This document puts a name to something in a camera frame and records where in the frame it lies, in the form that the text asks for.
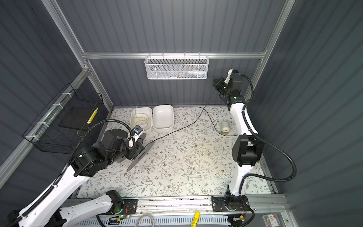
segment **white wire basket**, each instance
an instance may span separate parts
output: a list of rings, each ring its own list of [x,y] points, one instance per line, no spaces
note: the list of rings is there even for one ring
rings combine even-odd
[[[207,78],[209,58],[203,57],[145,57],[147,78],[151,80],[192,80]]]

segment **small white motor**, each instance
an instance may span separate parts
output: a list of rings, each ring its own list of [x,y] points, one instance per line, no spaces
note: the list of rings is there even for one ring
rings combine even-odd
[[[228,121],[223,121],[221,124],[221,133],[222,134],[228,134],[229,133],[229,123]]]

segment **label sticker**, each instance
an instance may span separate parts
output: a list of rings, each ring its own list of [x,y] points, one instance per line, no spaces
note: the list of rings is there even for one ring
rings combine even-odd
[[[280,226],[278,223],[277,223],[277,220],[276,220],[276,217],[274,214],[269,214],[268,215],[268,218],[270,220],[270,223],[271,223],[271,226],[272,227],[275,227],[275,226]]]

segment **yellow cylinder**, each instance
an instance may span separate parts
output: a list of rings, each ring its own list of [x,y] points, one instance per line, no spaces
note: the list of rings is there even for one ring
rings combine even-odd
[[[200,213],[198,211],[195,212],[194,219],[193,219],[192,225],[190,227],[196,227],[197,226],[197,222],[199,220],[199,217],[200,217]]]
[[[90,116],[90,119],[88,119],[87,124],[91,124],[94,116],[96,116],[97,111],[98,111],[98,107],[94,110],[93,114]]]

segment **floral patterned surface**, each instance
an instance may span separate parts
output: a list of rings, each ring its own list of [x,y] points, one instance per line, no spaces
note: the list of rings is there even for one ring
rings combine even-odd
[[[130,122],[132,108],[114,109],[111,119]],[[224,120],[229,121],[230,135],[235,132],[234,120],[226,107],[206,107],[217,130]],[[201,108],[174,108],[174,130],[192,123]],[[117,123],[108,123],[106,130],[123,128]],[[144,144],[166,133],[150,131]],[[132,161],[114,163],[99,171],[81,186],[78,198],[98,197],[116,189],[123,197],[219,195],[226,191],[234,169],[232,147],[235,137],[222,136],[215,129],[204,111],[193,125],[157,140],[143,159],[127,172]],[[252,173],[262,174],[260,163]],[[246,194],[270,194],[267,182],[250,177],[246,183]]]

